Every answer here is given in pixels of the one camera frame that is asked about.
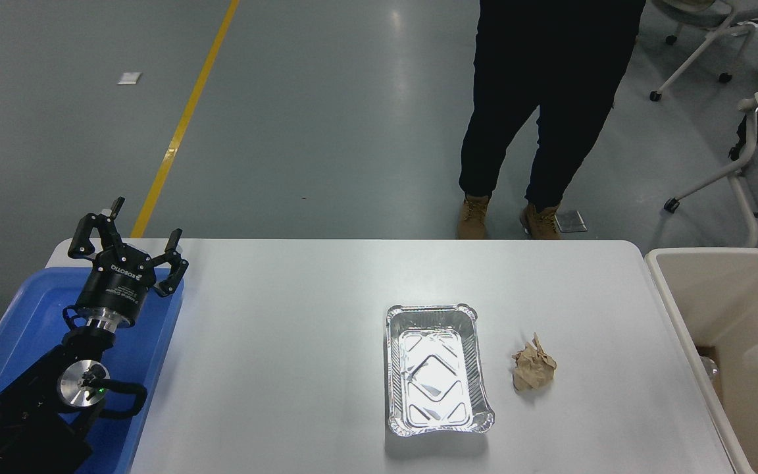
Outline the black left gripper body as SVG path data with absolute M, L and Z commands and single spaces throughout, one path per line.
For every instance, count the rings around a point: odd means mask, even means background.
M 147 266 L 150 255 L 129 245 L 123 250 L 124 256 L 113 250 L 94 255 L 92 271 L 76 300 L 76 317 L 109 320 L 117 327 L 136 325 L 156 276 Z

